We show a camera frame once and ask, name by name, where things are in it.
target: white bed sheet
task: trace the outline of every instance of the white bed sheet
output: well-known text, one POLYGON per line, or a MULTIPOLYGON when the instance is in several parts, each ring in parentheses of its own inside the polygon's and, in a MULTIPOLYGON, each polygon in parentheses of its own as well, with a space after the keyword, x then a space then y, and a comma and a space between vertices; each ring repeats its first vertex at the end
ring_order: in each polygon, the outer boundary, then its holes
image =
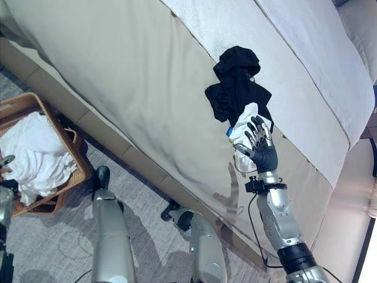
POLYGON ((375 96, 332 1, 256 1, 301 60, 354 146, 371 116, 375 96))

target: white cloth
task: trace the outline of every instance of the white cloth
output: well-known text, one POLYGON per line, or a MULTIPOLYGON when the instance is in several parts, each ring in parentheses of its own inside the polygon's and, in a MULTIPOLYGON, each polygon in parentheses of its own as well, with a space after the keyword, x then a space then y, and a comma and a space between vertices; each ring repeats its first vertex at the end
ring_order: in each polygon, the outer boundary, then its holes
MULTIPOLYGON (((232 133, 229 136, 229 141, 233 144, 241 143, 248 148, 252 148, 252 144, 250 140, 245 136, 245 131, 249 131, 250 129, 247 126, 247 123, 251 121, 252 116, 258 115, 258 104, 250 103, 245 106, 244 112, 240 115, 237 120, 237 123, 234 125, 232 133)), ((267 126, 271 127, 271 121, 264 118, 260 115, 260 117, 264 120, 267 126)), ((240 153, 238 150, 234 153, 234 165, 236 166, 237 170, 243 173, 248 173, 257 169, 256 165, 250 158, 245 156, 243 153, 240 153)))
POLYGON ((27 115, 0 137, 0 150, 3 157, 15 156, 7 165, 12 172, 2 175, 18 182, 21 202, 26 205, 35 202, 38 195, 56 192, 76 169, 46 116, 38 112, 27 115))
POLYGON ((272 93, 268 107, 276 126, 335 187, 374 97, 331 1, 162 2, 215 62, 235 45, 255 52, 262 67, 255 79, 272 93))

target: blue tag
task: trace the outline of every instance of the blue tag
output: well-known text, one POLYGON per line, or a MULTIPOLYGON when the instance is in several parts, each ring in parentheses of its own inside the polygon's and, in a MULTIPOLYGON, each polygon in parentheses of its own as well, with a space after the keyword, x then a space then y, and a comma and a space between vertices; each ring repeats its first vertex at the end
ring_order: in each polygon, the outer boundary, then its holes
POLYGON ((233 128, 232 128, 232 127, 229 127, 229 128, 228 128, 228 131, 226 131, 226 135, 227 135, 227 137, 230 136, 230 134, 232 133, 232 131, 233 131, 233 128))

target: bed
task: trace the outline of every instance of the bed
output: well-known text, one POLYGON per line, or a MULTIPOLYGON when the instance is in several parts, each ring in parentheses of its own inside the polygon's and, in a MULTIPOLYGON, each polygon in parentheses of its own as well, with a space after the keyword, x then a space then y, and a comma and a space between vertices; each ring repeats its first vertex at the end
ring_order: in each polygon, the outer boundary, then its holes
MULTIPOLYGON (((253 50, 255 80, 272 93, 278 172, 313 245, 375 105, 371 72, 331 1, 0 3, 2 63, 262 266, 246 210, 252 174, 234 168, 229 124, 204 95, 223 51, 253 50)), ((252 215, 274 262, 256 206, 252 215)))

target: black cable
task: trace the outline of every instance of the black cable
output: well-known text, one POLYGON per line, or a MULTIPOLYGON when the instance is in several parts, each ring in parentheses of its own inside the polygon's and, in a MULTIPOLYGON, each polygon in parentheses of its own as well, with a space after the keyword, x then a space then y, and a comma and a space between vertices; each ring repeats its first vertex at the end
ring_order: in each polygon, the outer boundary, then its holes
POLYGON ((268 265, 265 258, 264 258, 264 255, 263 255, 263 252, 262 252, 262 247, 260 246, 260 242, 259 242, 259 239, 258 239, 258 236, 257 236, 257 233, 255 232, 255 228, 254 228, 254 223, 253 223, 253 220, 252 220, 252 215, 250 213, 250 205, 252 204, 253 200, 255 199, 257 195, 255 194, 253 196, 253 198, 251 199, 251 201, 249 202, 249 208, 248 208, 248 212, 249 212, 249 219, 250 219, 250 223, 252 224, 252 228, 253 228, 253 232, 254 232, 254 236, 257 240, 257 243, 258 243, 258 247, 259 247, 259 251, 260 251, 260 255, 262 256, 262 260, 263 260, 263 263, 265 266, 267 266, 268 268, 283 268, 281 265, 279 266, 274 266, 274 265, 268 265))
POLYGON ((374 159, 374 166, 373 166, 373 177, 377 177, 377 147, 375 141, 370 138, 369 141, 371 142, 372 150, 373 150, 373 159, 374 159))
POLYGON ((88 270, 87 272, 85 272, 84 274, 82 274, 74 283, 77 283, 78 281, 80 281, 85 275, 87 275, 91 271, 92 271, 92 269, 88 270))
POLYGON ((324 270, 326 270, 331 276, 333 276, 336 280, 338 280, 339 283, 343 283, 338 277, 336 277, 330 270, 328 270, 326 267, 322 267, 324 270))

